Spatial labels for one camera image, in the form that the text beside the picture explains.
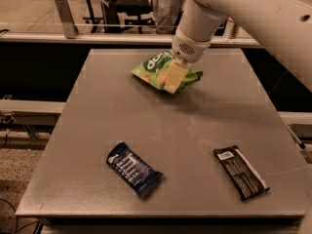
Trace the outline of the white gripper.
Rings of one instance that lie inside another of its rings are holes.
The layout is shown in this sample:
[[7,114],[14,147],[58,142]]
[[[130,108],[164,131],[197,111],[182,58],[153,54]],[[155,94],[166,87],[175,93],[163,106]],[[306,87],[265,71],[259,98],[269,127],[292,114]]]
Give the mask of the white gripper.
[[187,63],[194,63],[201,59],[210,47],[210,41],[197,42],[186,36],[179,28],[175,32],[172,50],[179,58],[170,63],[165,90],[174,94],[180,83],[188,73]]

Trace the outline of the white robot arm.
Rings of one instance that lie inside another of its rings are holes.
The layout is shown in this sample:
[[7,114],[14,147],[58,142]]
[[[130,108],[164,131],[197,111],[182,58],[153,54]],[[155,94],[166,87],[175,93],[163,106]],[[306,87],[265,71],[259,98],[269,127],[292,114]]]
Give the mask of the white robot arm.
[[298,0],[186,0],[172,49],[193,63],[227,19],[243,27],[308,90],[312,90],[312,7]]

